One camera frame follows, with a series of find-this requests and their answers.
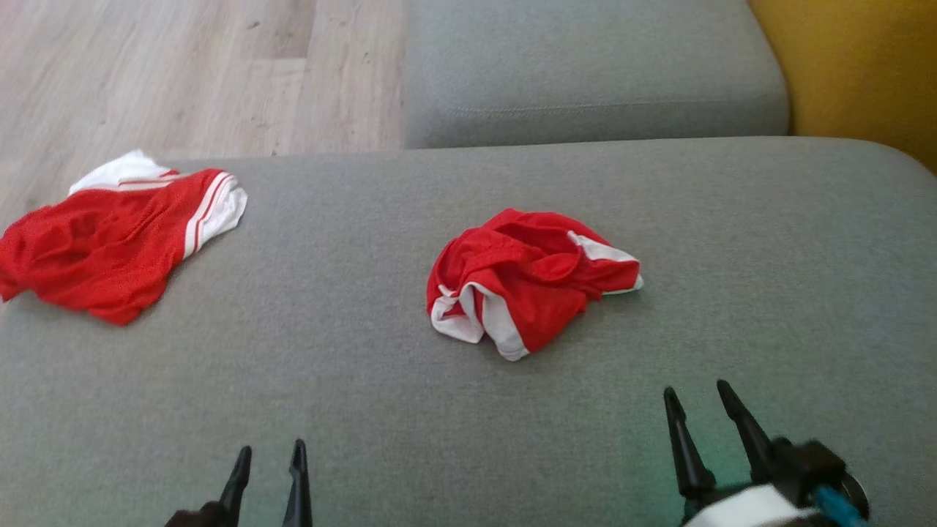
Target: gray cushion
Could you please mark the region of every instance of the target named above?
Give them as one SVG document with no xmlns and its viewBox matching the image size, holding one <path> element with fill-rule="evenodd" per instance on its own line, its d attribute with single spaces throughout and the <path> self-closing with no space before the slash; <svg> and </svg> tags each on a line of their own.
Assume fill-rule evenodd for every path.
<svg viewBox="0 0 937 527">
<path fill-rule="evenodd" d="M 3 524 L 153 525 L 255 447 L 244 525 L 280 520 L 292 441 L 319 527 L 677 525 L 661 393 L 721 482 L 747 472 L 717 378 L 818 437 L 881 525 L 933 518 L 937 180 L 897 151 L 749 138 L 192 161 L 242 224 L 120 328 L 24 296 L 0 320 Z M 514 206 L 643 262 L 541 353 L 437 334 L 430 266 Z"/>
<path fill-rule="evenodd" d="M 410 0 L 410 148 L 782 135 L 744 0 Z"/>
</svg>

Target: gray fabric upholstery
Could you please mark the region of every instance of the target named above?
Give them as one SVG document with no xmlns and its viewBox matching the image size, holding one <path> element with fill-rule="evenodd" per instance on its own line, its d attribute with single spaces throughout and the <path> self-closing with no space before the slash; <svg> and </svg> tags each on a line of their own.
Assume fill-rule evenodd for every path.
<svg viewBox="0 0 937 527">
<path fill-rule="evenodd" d="M 410 148 L 783 135 L 744 0 L 410 0 Z"/>
<path fill-rule="evenodd" d="M 242 224 L 133 325 L 25 296 L 0 318 L 0 523 L 160 526 L 255 448 L 274 525 L 292 441 L 318 527 L 677 525 L 661 393 L 721 482 L 746 476 L 729 379 L 770 435 L 818 437 L 881 525 L 937 485 L 937 180 L 872 143 L 663 140 L 191 161 Z M 442 247 L 505 207 L 584 221 L 645 288 L 518 363 L 433 331 Z"/>
</svg>

